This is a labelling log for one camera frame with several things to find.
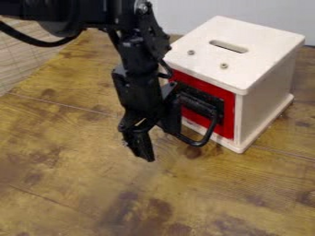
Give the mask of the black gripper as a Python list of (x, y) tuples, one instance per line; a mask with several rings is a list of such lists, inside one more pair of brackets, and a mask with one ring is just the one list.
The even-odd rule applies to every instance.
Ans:
[(112, 71), (118, 99), (124, 108), (118, 130), (134, 155), (147, 162), (155, 161), (151, 128), (159, 125), (174, 136), (182, 132), (180, 95), (170, 84), (160, 86), (160, 78), (166, 77), (158, 66), (131, 71), (118, 65)]

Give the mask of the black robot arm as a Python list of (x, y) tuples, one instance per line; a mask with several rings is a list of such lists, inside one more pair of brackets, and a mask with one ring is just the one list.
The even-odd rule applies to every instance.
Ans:
[(154, 161), (151, 128), (167, 114), (162, 78), (172, 77), (164, 61), (170, 36), (154, 15), (148, 0), (0, 0), (0, 16), (30, 20), (59, 40), (42, 41), (0, 20), (0, 31), (39, 47), (56, 47), (75, 40), (84, 30), (108, 34), (122, 63), (112, 71), (120, 104), (126, 110), (118, 129), (134, 155)]

